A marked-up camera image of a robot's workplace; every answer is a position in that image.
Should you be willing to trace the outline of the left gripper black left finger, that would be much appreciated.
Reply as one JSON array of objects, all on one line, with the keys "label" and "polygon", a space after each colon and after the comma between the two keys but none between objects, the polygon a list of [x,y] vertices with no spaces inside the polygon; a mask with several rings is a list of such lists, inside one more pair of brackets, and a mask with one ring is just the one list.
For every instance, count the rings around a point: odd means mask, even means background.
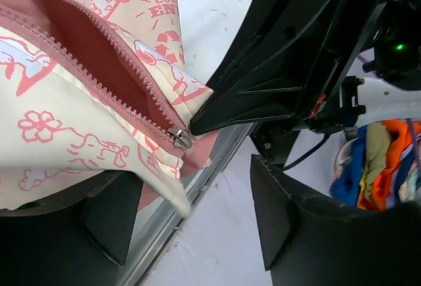
[{"label": "left gripper black left finger", "polygon": [[115,285],[143,182],[106,171],[17,210],[1,210],[2,285]]}]

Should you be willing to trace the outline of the pink Snoopy zip jacket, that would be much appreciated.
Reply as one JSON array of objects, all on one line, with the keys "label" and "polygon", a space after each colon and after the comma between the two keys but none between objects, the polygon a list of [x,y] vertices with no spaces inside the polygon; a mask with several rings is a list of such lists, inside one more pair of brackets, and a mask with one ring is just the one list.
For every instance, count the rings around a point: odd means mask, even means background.
[{"label": "pink Snoopy zip jacket", "polygon": [[184,62],[178,0],[1,0],[1,208],[123,170],[188,216],[217,134]]}]

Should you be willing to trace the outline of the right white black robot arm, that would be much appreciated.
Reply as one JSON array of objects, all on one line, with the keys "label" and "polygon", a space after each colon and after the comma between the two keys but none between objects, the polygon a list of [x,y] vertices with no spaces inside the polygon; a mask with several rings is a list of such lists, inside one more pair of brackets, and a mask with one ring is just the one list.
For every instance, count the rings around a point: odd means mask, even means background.
[{"label": "right white black robot arm", "polygon": [[338,131],[420,117],[420,0],[252,0],[194,135],[275,121]]}]

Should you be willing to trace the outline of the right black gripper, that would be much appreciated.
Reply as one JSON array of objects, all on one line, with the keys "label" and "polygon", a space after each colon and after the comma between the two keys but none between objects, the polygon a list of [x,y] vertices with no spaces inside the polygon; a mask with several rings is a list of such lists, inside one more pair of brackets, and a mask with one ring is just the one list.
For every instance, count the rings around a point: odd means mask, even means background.
[{"label": "right black gripper", "polygon": [[420,0],[252,0],[210,80],[220,91],[302,87],[280,131],[333,133],[420,118]]}]

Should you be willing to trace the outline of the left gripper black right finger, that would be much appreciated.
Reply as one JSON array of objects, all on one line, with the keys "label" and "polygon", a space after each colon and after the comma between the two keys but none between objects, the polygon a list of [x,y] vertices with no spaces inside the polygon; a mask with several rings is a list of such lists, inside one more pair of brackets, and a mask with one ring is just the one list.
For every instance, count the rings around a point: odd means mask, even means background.
[{"label": "left gripper black right finger", "polygon": [[264,267],[274,285],[419,285],[420,206],[349,206],[251,157]]}]

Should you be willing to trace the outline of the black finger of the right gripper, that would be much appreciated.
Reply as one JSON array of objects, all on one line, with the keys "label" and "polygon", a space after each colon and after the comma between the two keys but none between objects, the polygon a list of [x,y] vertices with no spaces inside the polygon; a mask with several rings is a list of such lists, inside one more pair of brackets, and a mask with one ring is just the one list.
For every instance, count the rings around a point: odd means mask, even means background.
[{"label": "black finger of the right gripper", "polygon": [[191,119],[193,135],[203,135],[236,124],[293,118],[302,87],[289,85],[268,90],[216,92]]}]

